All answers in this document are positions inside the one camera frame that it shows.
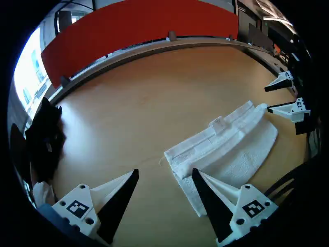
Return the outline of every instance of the white fabric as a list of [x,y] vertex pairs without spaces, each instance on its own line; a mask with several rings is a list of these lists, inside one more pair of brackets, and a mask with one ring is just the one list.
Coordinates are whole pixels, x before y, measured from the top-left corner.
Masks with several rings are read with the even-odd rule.
[[236,188],[245,184],[267,157],[278,134],[263,118],[266,108],[266,104],[255,108],[248,101],[164,153],[199,217],[206,215],[206,211],[192,180],[192,169],[197,168]]
[[45,203],[51,206],[55,204],[53,187],[46,182],[36,183],[33,186],[32,193],[37,207],[40,207]]

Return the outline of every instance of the folded towel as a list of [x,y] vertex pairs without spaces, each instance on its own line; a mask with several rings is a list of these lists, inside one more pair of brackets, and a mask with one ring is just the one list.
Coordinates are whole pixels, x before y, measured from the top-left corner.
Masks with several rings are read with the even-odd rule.
[[192,169],[197,168],[237,188],[245,184],[267,157],[278,134],[263,118],[266,108],[266,104],[255,108],[248,101],[164,153],[174,177],[199,217],[206,215],[206,211],[193,183]]

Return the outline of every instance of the wooden table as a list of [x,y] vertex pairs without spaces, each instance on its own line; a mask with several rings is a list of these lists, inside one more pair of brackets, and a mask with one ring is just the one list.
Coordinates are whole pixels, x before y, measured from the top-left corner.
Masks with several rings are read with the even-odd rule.
[[[91,188],[134,168],[139,181],[114,246],[216,246],[208,218],[199,218],[163,152],[202,131],[246,101],[293,100],[287,89],[265,93],[274,76],[230,47],[201,47],[148,56],[112,69],[67,96],[67,136],[54,188],[63,197],[79,183]],[[266,113],[278,129],[269,156],[250,183],[265,191],[301,164],[305,135]]]

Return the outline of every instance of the white towel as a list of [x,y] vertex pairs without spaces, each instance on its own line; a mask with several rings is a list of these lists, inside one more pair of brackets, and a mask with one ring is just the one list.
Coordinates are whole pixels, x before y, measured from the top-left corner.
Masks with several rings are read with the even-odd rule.
[[245,184],[267,157],[278,134],[263,118],[266,108],[266,104],[255,108],[248,101],[164,153],[174,177],[199,217],[206,215],[206,210],[192,180],[192,169],[198,168],[236,188]]

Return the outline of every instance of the wall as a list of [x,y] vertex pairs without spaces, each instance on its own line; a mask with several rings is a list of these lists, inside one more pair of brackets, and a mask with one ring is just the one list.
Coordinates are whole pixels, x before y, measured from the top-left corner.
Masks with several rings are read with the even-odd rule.
[[47,74],[57,88],[60,77],[70,77],[113,51],[177,36],[237,38],[237,15],[196,0],[126,0],[83,17],[59,33],[42,52]]
[[110,5],[110,4],[113,4],[116,2],[121,2],[121,1],[124,1],[124,0],[95,0],[95,6],[96,6],[96,9],[100,9],[107,5]]
[[256,21],[239,10],[239,41],[248,42],[249,24],[256,27]]
[[[110,5],[110,4],[113,4],[116,2],[121,2],[121,1],[124,1],[124,0],[95,0],[95,5],[96,5],[96,9],[100,9],[107,5]],[[213,4],[217,7],[226,9],[227,11],[230,11],[232,13],[234,12],[234,7],[232,5],[231,0],[200,0],[200,1]]]
[[8,108],[7,108],[8,137],[10,135],[10,130],[12,128],[13,123],[16,124],[18,129],[23,133],[28,118],[29,118],[28,114],[24,110],[24,107],[18,98],[14,79],[12,79],[12,83],[10,84],[10,89],[9,89]]

